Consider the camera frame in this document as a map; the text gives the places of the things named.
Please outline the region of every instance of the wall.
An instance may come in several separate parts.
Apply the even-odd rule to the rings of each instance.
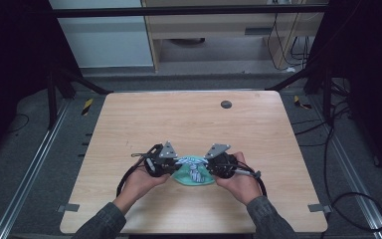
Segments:
[[[141,7],[139,0],[50,0],[54,9]],[[152,67],[143,17],[59,19],[80,68]]]

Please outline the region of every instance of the human hand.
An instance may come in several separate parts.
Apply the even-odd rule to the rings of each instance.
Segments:
[[[234,156],[238,161],[245,163],[244,154],[242,152],[236,152]],[[248,175],[235,173],[234,176],[228,179],[215,176],[215,180],[219,186],[230,191],[232,195],[244,205],[250,203],[254,198],[263,195],[259,184],[253,177]]]
[[[113,204],[125,215],[136,200],[143,197],[153,187],[165,183],[169,177],[169,174],[152,177],[141,163],[128,177],[122,191],[115,198]]]

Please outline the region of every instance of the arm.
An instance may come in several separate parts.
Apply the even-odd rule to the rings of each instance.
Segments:
[[[240,162],[245,163],[241,152],[234,155]],[[216,178],[216,183],[230,191],[238,201],[247,206],[247,211],[257,228],[255,238],[297,238],[290,225],[263,196],[254,178],[235,174],[229,179]]]
[[[170,175],[150,176],[145,169],[138,167],[127,179],[120,194],[108,203],[93,218],[86,222],[73,238],[110,239],[115,238],[126,223],[125,214],[136,200],[151,188],[164,183]]]

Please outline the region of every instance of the table surface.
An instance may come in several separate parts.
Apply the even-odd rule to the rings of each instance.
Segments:
[[[232,107],[223,109],[222,101]],[[115,198],[124,173],[147,152],[171,141],[178,156],[204,155],[212,143],[242,151],[262,172],[269,200],[296,232],[327,227],[308,171],[276,92],[153,92],[106,97],[70,198],[78,212],[66,211],[64,233],[76,232]],[[254,233],[246,207],[228,191],[210,184],[184,186],[170,178],[138,200],[126,214],[122,233]]]

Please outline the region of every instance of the sleeve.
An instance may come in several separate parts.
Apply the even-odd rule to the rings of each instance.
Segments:
[[[297,238],[296,233],[265,196],[260,196],[247,205],[247,211],[256,224],[255,239]]]
[[[113,204],[108,203],[94,217],[86,222],[74,235],[81,239],[115,238],[126,223],[125,216]]]

